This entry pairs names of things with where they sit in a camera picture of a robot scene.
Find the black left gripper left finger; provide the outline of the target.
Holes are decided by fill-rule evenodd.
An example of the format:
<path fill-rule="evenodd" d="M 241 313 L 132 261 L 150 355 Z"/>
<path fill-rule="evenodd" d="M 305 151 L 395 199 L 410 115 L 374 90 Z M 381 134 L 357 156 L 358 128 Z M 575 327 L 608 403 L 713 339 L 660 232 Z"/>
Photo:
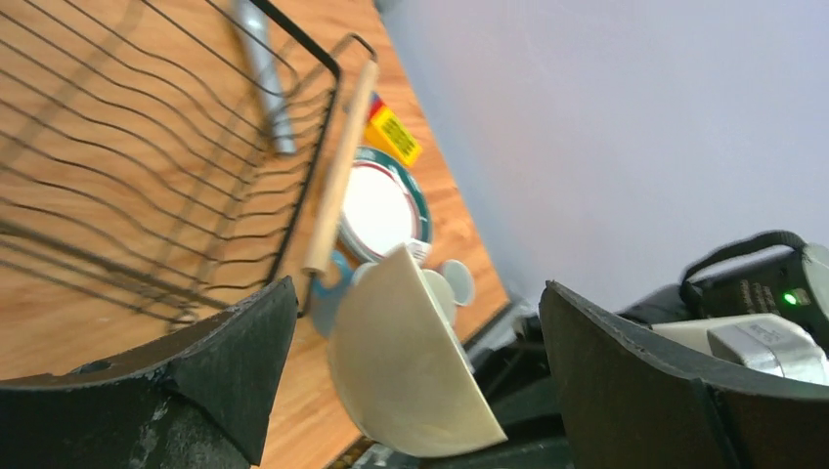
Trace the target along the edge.
<path fill-rule="evenodd" d="M 5 468 L 248 468 L 262 461 L 298 318 L 290 277 L 63 375 L 1 384 Z"/>

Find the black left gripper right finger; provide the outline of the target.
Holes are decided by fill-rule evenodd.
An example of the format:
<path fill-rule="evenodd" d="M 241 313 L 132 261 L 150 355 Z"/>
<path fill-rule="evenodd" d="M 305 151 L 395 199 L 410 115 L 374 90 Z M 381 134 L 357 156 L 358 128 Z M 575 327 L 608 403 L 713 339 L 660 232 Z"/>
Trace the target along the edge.
<path fill-rule="evenodd" d="M 828 390 L 725 362 L 549 282 L 539 313 L 578 468 L 824 468 Z"/>

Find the beige ceramic bowl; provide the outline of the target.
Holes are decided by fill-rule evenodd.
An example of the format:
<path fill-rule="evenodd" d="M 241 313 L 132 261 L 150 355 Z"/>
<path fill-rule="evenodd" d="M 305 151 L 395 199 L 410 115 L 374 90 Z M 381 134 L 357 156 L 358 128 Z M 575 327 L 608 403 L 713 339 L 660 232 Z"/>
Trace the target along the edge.
<path fill-rule="evenodd" d="M 403 245 L 341 301 L 327 360 L 351 421 L 389 448 L 438 458 L 507 440 L 458 337 Z"/>

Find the white plate dark striped rim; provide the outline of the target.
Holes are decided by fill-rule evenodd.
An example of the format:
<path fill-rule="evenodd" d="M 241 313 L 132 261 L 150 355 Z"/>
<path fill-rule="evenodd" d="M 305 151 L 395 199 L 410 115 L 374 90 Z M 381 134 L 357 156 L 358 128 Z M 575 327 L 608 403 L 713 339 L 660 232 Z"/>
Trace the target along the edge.
<path fill-rule="evenodd" d="M 433 236 L 430 208 L 409 170 L 379 149 L 359 146 L 339 224 L 346 249 L 362 263 L 379 262 L 404 244 L 422 265 Z"/>

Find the light blue mug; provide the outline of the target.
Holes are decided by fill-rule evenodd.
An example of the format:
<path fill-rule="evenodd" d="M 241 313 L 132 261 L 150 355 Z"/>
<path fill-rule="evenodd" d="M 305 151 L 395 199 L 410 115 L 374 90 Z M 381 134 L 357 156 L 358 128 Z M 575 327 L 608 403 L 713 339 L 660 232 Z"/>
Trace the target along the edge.
<path fill-rule="evenodd" d="M 330 273 L 333 280 L 326 276 L 324 280 L 314 279 L 311 283 L 311 299 L 307 308 L 317 332 L 328 338 L 334 325 L 339 305 L 350 289 L 354 271 L 348 259 L 339 250 L 333 250 L 330 256 Z"/>

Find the small mauve cup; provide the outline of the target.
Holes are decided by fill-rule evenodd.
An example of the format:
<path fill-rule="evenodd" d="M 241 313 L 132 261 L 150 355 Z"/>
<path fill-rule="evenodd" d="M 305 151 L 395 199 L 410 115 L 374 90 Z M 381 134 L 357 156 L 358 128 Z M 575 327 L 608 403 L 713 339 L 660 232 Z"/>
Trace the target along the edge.
<path fill-rule="evenodd" d="M 475 297 L 474 277 L 462 261 L 449 259 L 443 262 L 439 272 L 449 283 L 458 306 L 469 306 Z"/>

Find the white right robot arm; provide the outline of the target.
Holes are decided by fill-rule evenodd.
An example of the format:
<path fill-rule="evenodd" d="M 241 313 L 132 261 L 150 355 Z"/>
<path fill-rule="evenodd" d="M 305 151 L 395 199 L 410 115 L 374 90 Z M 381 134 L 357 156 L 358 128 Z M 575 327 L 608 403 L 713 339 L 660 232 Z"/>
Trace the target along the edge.
<path fill-rule="evenodd" d="M 828 247 L 789 231 L 723 245 L 690 264 L 676 284 L 620 316 L 650 326 L 686 320 L 773 314 L 828 347 Z"/>

